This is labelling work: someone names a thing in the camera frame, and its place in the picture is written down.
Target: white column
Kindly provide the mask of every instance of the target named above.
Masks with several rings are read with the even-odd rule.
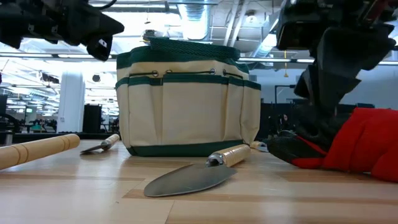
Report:
[[[85,109],[85,79],[81,71],[62,73],[57,132],[81,132]]]

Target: ceiling light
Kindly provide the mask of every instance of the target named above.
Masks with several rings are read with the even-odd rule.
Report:
[[[42,113],[56,113],[56,111],[52,111],[52,110],[47,110],[47,111],[41,111]]]
[[[53,110],[57,110],[58,109],[58,106],[48,106],[48,105],[46,105],[46,106],[44,106],[46,109],[53,109]]]
[[[0,53],[1,57],[52,57],[50,54]]]
[[[86,87],[89,90],[114,90],[114,87],[110,86],[99,86],[99,87]]]
[[[10,109],[20,109],[20,108],[25,108],[25,106],[7,106],[7,108],[10,108]]]
[[[289,63],[291,59],[284,58],[239,58],[239,62],[284,62]]]
[[[43,85],[1,85],[1,87],[10,87],[10,88],[61,88],[60,86],[43,86]]]
[[[68,55],[60,54],[60,55],[58,55],[58,57],[60,57],[60,58],[94,58],[93,56],[87,55],[87,54],[68,54]]]
[[[297,63],[313,63],[314,59],[297,59]]]
[[[43,104],[43,102],[40,102],[40,101],[30,101],[29,103],[34,103],[34,104],[39,104],[39,105]]]
[[[104,6],[104,4],[91,4],[91,6],[94,7],[101,7]],[[159,5],[156,4],[113,4],[113,8],[124,8],[124,7],[136,7],[136,8],[157,8]]]
[[[398,62],[396,62],[396,61],[383,61],[383,62],[380,62],[379,65],[398,65]]]
[[[9,91],[13,93],[18,93],[18,94],[23,94],[23,95],[28,95],[30,93],[29,89],[27,88],[15,88],[14,85],[1,85],[2,87],[9,87]]]
[[[53,103],[53,102],[49,102],[49,101],[45,101],[45,104],[51,105],[51,106],[59,106],[58,103]]]

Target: bag pocket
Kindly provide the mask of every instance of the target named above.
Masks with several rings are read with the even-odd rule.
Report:
[[[129,78],[129,139],[131,146],[161,144],[162,79]]]
[[[219,75],[166,74],[163,84],[163,144],[223,140],[225,96]]]
[[[116,95],[119,105],[119,130],[122,142],[125,147],[129,148],[129,78],[122,78],[116,84]]]
[[[261,85],[248,80],[244,80],[243,85],[241,135],[243,141],[250,144],[260,128]]]
[[[223,140],[242,139],[241,110],[243,100],[243,80],[234,76],[228,78],[226,92],[225,129]]]

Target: trowel blade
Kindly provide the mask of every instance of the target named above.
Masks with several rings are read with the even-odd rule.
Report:
[[[169,172],[149,183],[144,189],[147,197],[188,194],[214,187],[236,173],[224,165],[206,167],[193,164]]]

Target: green trim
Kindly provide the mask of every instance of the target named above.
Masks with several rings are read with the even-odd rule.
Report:
[[[217,62],[233,65],[244,73],[249,73],[246,64],[238,64],[231,58],[204,57],[200,55],[181,54],[151,50],[148,46],[137,47],[130,52],[119,54],[116,59],[117,69],[128,68],[138,62],[192,62],[201,60],[216,60]]]
[[[132,156],[204,157],[211,153],[243,144],[243,140],[182,144],[165,146],[132,146],[127,150]]]
[[[235,77],[229,77],[228,82],[229,82],[230,84],[232,84],[232,85],[244,86],[244,85],[243,85],[243,84],[244,84],[243,80],[242,80],[242,79],[235,78]]]
[[[255,90],[260,90],[261,91],[261,85],[249,80],[244,80],[243,85],[249,88],[253,88]]]
[[[179,74],[194,74],[194,75],[198,75],[198,74],[210,74],[210,75],[214,75],[216,70],[213,71],[200,71],[200,72],[167,72],[167,74],[169,75],[179,75]]]
[[[217,83],[222,85],[246,86],[255,90],[261,90],[261,85],[249,80],[240,80],[234,77],[222,77],[221,75],[192,75],[192,74],[167,74],[163,78],[149,77],[124,77],[116,83],[116,89],[122,84],[133,85],[152,85],[159,86],[163,83]]]
[[[224,74],[224,75],[231,75],[231,76],[233,76],[233,77],[235,77],[235,78],[240,78],[240,79],[243,80],[243,76],[241,76],[241,75],[232,74],[232,73],[229,73],[229,72],[223,72],[223,74]]]
[[[129,78],[129,86],[149,84],[152,86],[160,86],[162,84],[162,78],[149,78],[149,77],[133,77]]]
[[[128,84],[128,83],[129,83],[129,77],[124,77],[116,82],[114,89],[117,90],[119,88],[119,86],[121,86],[123,84]]]
[[[163,77],[164,83],[218,83],[228,84],[228,78],[221,75],[191,75],[191,74],[168,74]]]

